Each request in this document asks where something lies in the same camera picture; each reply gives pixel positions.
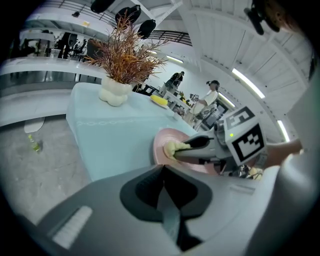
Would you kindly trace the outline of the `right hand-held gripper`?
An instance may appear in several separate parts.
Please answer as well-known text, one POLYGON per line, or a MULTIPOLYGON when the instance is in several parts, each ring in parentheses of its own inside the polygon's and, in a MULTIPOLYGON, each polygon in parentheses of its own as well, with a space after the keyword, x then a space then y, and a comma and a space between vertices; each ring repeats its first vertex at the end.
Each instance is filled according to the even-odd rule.
POLYGON ((266 137, 260 119, 244 106, 218 120, 213 133, 197 133, 184 141, 192 149, 181 149, 174 153, 180 162, 211 163, 221 161, 220 174, 234 172, 242 165, 266 153, 266 137), (207 151, 217 144, 221 151, 207 151))

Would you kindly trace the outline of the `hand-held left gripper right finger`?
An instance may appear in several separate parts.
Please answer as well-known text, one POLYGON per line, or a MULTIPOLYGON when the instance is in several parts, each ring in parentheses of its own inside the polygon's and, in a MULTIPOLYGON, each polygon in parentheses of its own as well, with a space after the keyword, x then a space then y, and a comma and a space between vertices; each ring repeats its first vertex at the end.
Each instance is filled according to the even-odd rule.
POLYGON ((186 222, 202 216, 212 202, 212 190, 203 182, 166 165, 163 186, 170 202, 165 210, 164 227, 176 245, 187 251, 202 243, 190 233, 186 222))

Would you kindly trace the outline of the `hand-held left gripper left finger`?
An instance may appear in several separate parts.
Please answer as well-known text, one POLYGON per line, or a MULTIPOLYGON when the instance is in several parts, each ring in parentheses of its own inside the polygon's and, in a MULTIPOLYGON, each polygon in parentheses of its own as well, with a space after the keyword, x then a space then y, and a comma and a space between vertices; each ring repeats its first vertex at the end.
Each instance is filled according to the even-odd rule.
POLYGON ((163 214, 157 209, 164 188, 163 169, 163 165, 152 165, 126 173, 128 180, 120 189, 120 201, 131 215, 141 221, 163 222, 163 214))

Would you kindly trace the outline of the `yellow cloth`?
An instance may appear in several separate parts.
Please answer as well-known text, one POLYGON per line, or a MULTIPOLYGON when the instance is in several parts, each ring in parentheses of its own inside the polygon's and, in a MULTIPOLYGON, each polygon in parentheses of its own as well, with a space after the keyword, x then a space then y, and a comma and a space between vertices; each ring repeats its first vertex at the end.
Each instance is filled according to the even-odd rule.
POLYGON ((177 151, 187 150, 187 149, 191 149, 191 145, 183 143, 183 142, 169 141, 163 146, 163 152, 164 152, 165 156, 173 161, 177 160, 175 158, 175 153, 177 151))

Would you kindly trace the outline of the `pink plate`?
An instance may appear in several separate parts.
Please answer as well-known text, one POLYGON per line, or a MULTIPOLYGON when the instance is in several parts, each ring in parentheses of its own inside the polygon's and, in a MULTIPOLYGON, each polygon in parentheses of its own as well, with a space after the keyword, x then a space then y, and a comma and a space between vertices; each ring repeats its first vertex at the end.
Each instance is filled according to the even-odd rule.
POLYGON ((202 165, 179 162, 167 158, 164 154, 163 147, 167 142, 174 141, 180 143, 188 138, 189 137, 185 133, 173 128, 164 128, 160 130, 153 140, 153 159, 158 165, 175 166, 178 171, 208 185, 212 190, 212 201, 207 210, 211 208, 215 210, 221 209, 228 201, 228 191, 222 187, 224 179, 218 177, 212 164, 202 165))

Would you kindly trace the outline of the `person's right forearm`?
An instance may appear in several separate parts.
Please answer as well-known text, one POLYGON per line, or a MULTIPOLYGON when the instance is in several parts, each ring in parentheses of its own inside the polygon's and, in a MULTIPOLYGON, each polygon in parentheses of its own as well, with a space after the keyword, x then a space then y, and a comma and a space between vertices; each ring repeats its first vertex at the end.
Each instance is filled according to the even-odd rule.
POLYGON ((263 165, 263 169, 280 166, 282 162, 291 154, 298 154, 302 149, 299 139, 295 139, 284 143, 267 144, 267 158, 263 165))

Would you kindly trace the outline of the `white square table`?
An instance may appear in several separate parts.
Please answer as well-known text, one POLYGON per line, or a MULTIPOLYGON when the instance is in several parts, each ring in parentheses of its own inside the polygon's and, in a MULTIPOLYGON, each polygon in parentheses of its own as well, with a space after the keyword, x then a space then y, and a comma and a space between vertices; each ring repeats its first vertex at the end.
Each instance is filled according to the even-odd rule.
POLYGON ((188 110, 191 109, 189 105, 184 103, 178 96, 175 96, 169 91, 166 91, 163 98, 168 101, 169 109, 174 111, 177 109, 181 109, 183 113, 186 113, 188 110))

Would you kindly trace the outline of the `light blue tablecloth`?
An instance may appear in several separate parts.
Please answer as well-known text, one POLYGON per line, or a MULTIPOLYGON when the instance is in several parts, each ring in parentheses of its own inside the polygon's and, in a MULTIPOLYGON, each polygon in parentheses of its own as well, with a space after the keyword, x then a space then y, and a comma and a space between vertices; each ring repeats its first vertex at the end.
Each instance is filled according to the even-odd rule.
POLYGON ((129 243, 178 247, 164 227, 164 213, 170 205, 164 188, 157 205, 163 214, 162 223, 137 219, 120 200, 121 187, 129 179, 126 173, 152 166, 151 120, 129 116, 130 107, 138 106, 146 98, 141 95, 137 100, 112 107, 98 98, 99 90, 97 84, 77 83, 66 115, 92 179, 90 185, 71 198, 72 203, 84 203, 93 210, 81 238, 91 241, 94 247, 129 243))

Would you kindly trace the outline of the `black mezzanine railing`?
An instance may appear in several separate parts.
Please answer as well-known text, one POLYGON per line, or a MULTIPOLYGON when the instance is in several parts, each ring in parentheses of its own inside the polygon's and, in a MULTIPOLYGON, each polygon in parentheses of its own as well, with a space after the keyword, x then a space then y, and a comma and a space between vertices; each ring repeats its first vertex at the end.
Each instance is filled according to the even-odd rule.
POLYGON ((154 40, 167 40, 169 42, 180 43, 191 47, 193 46, 189 34, 182 31, 154 30, 149 38, 154 40))

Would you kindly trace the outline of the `brown plant in white vase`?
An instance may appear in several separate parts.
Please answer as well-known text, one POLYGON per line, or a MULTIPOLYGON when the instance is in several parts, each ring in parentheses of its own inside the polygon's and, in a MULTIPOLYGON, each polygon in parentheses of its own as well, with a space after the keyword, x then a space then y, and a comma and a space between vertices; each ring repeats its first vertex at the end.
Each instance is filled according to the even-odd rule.
POLYGON ((86 63, 105 71, 98 97, 113 107, 125 103, 134 86, 155 76, 155 69, 166 64, 164 58, 147 50, 159 50, 168 41, 141 39, 138 30, 128 18, 120 18, 106 40, 91 40, 95 52, 85 57, 86 63))

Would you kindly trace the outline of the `green plastic bottle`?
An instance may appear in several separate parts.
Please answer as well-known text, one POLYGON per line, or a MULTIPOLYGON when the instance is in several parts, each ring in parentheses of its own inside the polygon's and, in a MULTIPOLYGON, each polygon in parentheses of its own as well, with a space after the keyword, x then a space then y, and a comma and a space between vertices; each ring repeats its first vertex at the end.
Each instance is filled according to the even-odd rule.
POLYGON ((28 135, 28 139, 29 139, 29 141, 31 143, 32 149, 35 152, 39 153, 42 150, 42 141, 41 140, 35 140, 31 134, 28 135))

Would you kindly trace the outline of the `white oval board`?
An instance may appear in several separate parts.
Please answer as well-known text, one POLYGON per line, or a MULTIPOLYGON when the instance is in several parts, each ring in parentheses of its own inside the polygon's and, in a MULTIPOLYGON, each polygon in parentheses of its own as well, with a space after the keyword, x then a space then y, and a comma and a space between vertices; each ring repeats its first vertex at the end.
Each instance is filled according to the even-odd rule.
POLYGON ((24 122, 24 132, 32 134, 40 130, 45 122, 45 117, 29 119, 24 122))

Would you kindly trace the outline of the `black hanging bag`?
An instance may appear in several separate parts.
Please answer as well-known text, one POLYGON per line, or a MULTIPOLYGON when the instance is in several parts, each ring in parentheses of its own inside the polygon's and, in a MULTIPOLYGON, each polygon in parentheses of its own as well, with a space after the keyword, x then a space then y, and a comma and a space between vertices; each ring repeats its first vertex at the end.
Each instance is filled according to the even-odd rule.
POLYGON ((128 19, 133 24, 141 15, 141 6, 136 4, 133 7, 124 7, 115 15, 115 22, 118 23, 120 19, 128 19))
POLYGON ((105 12, 115 0, 94 0, 91 4, 90 10, 96 14, 105 12))
POLYGON ((156 25, 157 24, 154 19, 149 19, 149 20, 144 21, 140 25, 138 32, 137 32, 137 35, 143 40, 147 39, 150 36, 150 34, 153 32, 153 30, 155 29, 156 25))

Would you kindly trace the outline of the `white metal shelf rack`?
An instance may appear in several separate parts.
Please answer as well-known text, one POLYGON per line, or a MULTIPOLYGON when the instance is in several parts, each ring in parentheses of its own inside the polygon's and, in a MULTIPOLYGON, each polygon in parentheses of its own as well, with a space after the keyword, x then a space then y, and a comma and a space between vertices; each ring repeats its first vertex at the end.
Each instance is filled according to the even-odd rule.
POLYGON ((75 60, 52 57, 9 59, 0 67, 0 127, 67 112, 71 91, 83 78, 106 73, 75 60))

